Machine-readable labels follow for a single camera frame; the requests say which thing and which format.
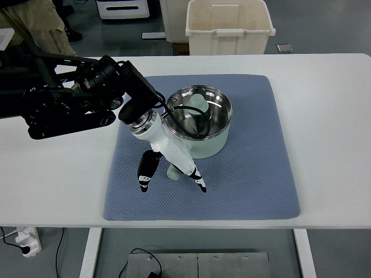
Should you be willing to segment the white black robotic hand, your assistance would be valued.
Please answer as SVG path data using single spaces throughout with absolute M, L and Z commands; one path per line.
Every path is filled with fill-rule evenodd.
M 151 145 L 151 150 L 143 153 L 137 171 L 142 192 L 147 191 L 161 157 L 165 157 L 175 169 L 195 180 L 202 192 L 207 192 L 202 175 L 187 147 L 168 130 L 160 115 L 154 112 L 142 116 L 130 125 L 130 131 L 136 138 L 148 141 Z

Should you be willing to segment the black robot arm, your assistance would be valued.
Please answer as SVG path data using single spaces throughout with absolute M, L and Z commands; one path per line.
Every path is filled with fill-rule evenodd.
M 40 140 L 132 124 L 162 97 L 129 61 L 49 54 L 26 42 L 1 51 L 1 118 L 22 117 Z

